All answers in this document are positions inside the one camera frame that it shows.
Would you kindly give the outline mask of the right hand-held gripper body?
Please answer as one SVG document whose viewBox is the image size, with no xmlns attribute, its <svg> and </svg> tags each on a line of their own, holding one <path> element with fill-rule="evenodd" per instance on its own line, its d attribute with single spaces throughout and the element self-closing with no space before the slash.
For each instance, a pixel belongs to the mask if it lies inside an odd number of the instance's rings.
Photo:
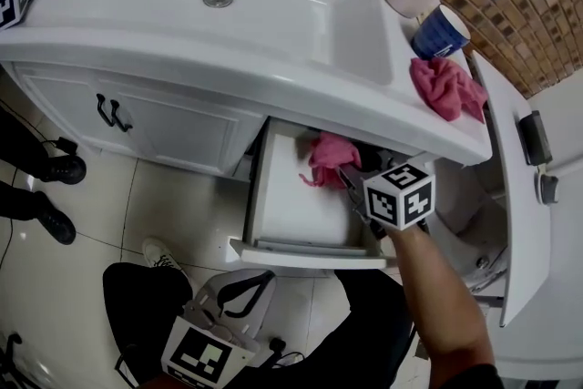
<svg viewBox="0 0 583 389">
<path fill-rule="evenodd" d="M 410 163 L 358 177 L 356 212 L 375 238 L 405 230 L 435 211 L 435 175 Z"/>
</svg>

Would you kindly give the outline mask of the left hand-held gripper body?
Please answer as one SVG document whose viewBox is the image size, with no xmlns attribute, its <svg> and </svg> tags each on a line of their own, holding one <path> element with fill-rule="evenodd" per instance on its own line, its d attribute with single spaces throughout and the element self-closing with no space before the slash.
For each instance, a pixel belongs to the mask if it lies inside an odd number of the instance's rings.
<svg viewBox="0 0 583 389">
<path fill-rule="evenodd" d="M 163 371 L 193 388 L 223 388 L 260 350 L 257 333 L 241 333 L 213 299 L 199 292 L 176 318 L 161 357 Z"/>
</svg>

